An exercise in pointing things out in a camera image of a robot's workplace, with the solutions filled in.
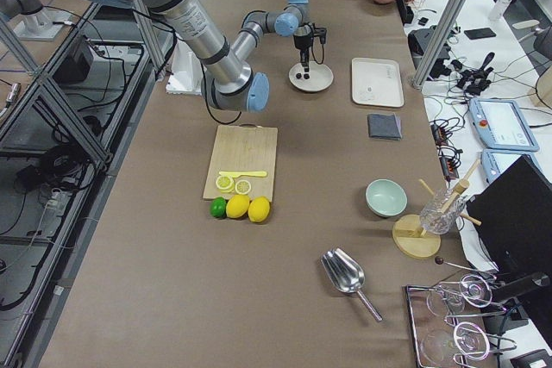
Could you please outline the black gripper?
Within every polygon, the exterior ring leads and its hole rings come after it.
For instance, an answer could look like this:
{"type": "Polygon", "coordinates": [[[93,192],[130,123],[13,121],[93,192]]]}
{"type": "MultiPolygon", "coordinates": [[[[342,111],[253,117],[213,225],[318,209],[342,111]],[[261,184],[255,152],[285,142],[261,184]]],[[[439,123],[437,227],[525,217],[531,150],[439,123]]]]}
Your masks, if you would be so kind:
{"type": "Polygon", "coordinates": [[[310,72],[310,48],[312,45],[312,30],[309,25],[303,25],[293,34],[294,46],[299,50],[301,72],[310,72]]]}

